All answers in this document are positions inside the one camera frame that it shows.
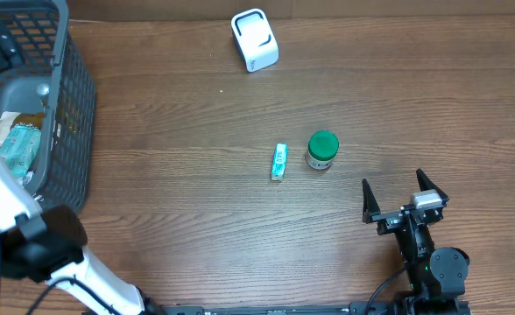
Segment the green lid white jar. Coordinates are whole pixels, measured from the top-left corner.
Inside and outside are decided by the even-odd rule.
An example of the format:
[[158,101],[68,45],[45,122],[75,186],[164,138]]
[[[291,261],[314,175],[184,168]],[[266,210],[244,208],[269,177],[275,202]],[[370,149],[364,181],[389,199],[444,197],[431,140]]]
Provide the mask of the green lid white jar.
[[339,151],[339,140],[329,130],[319,130],[309,139],[305,159],[315,170],[327,170]]

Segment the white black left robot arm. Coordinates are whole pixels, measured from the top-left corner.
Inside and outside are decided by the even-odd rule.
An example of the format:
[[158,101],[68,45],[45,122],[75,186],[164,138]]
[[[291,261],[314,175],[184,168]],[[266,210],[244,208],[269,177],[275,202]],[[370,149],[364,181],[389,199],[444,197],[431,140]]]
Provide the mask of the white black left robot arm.
[[61,17],[0,14],[0,279],[61,289],[94,314],[159,314],[88,248],[96,91]]

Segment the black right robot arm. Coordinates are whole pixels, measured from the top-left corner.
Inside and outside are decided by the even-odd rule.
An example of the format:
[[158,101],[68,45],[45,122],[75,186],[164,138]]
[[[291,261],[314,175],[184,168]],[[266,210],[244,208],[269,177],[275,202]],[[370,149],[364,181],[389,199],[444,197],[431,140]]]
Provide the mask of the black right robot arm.
[[[375,223],[379,235],[395,236],[403,267],[380,284],[361,309],[365,314],[470,314],[469,304],[459,300],[465,293],[469,256],[459,248],[436,248],[429,232],[431,225],[443,219],[449,197],[421,169],[416,177],[420,190],[391,213],[381,212],[368,180],[362,180],[362,221]],[[410,290],[375,306],[380,291],[403,273]]]

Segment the teal Kleenex tissue pack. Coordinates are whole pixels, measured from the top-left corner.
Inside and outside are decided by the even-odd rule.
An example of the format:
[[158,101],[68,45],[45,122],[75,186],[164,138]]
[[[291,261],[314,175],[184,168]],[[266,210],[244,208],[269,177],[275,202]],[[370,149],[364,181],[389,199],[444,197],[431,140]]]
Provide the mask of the teal Kleenex tissue pack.
[[286,143],[277,143],[272,157],[271,179],[282,181],[286,174],[286,163],[288,156],[288,146]]

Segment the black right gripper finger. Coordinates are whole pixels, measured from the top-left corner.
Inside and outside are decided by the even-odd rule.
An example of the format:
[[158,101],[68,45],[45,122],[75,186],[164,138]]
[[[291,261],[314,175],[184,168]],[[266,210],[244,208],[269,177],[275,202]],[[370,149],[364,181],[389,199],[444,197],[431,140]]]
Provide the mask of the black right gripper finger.
[[435,190],[442,199],[443,204],[446,204],[449,201],[447,194],[444,193],[442,189],[440,189],[420,168],[416,170],[416,176],[422,192]]
[[363,223],[372,223],[373,221],[377,221],[375,216],[381,214],[380,207],[376,201],[374,193],[370,187],[370,184],[366,178],[362,180],[362,189],[363,189],[363,212],[362,212],[362,221]]

